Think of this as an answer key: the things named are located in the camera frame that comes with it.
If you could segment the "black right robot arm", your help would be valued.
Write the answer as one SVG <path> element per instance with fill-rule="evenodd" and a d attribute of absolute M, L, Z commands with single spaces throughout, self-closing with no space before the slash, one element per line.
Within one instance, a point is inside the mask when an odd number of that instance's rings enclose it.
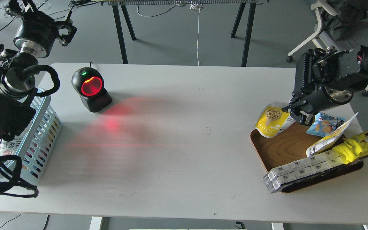
<path fill-rule="evenodd" d="M 297 60 L 295 88 L 282 111 L 309 126 L 313 114 L 349 103 L 367 84 L 368 46 L 344 51 L 309 49 Z"/>

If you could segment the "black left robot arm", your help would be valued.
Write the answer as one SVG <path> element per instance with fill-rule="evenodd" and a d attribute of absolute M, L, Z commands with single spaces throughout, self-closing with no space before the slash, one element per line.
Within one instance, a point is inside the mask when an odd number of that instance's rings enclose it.
<path fill-rule="evenodd" d="M 0 45 L 0 142 L 12 141 L 26 129 L 36 114 L 31 107 L 36 96 L 50 96 L 59 89 L 56 70 L 40 65 L 38 58 L 49 56 L 55 40 L 69 45 L 77 31 L 70 19 L 72 11 L 65 20 L 55 21 L 31 0 L 22 4 L 10 0 L 6 13 L 21 18 L 22 24 L 13 40 L 17 50 Z M 16 196 L 8 190 L 19 186 L 34 192 L 22 198 L 38 196 L 37 187 L 21 178 L 21 168 L 20 156 L 0 156 L 0 195 Z"/>

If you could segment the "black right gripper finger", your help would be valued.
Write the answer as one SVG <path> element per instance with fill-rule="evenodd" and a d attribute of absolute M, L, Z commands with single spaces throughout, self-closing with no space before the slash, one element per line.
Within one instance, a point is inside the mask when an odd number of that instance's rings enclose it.
<path fill-rule="evenodd" d="M 314 122 L 313 110 L 309 113 L 309 115 L 304 115 L 301 107 L 309 106 L 311 109 L 313 108 L 308 102 L 294 102 L 282 108 L 283 112 L 289 112 L 290 116 L 294 118 L 296 122 L 301 125 L 311 126 Z"/>

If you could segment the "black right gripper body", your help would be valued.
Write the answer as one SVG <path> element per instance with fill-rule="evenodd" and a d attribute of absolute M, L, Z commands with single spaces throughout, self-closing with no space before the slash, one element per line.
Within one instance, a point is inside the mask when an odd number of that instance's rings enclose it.
<path fill-rule="evenodd" d="M 331 53 L 323 49 L 308 49 L 297 60 L 295 88 L 292 92 L 291 110 L 326 111 L 333 107 L 326 95 L 324 71 L 318 62 L 329 58 Z"/>

